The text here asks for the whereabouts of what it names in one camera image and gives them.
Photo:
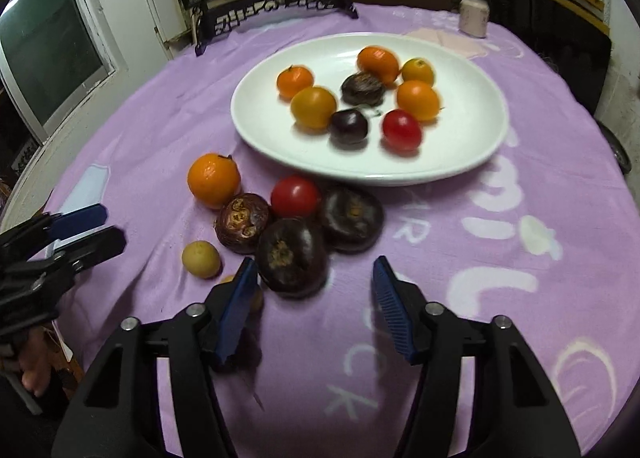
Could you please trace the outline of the person's left hand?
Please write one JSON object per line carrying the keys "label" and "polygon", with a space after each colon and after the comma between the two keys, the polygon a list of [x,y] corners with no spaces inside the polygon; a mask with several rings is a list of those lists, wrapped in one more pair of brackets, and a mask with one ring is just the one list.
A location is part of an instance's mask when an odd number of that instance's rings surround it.
{"label": "person's left hand", "polygon": [[35,396],[42,395],[49,386],[51,377],[49,349],[46,340],[44,340],[42,327],[32,328],[29,331],[18,358],[18,363],[20,363],[21,371],[23,371],[22,383],[24,388]]}

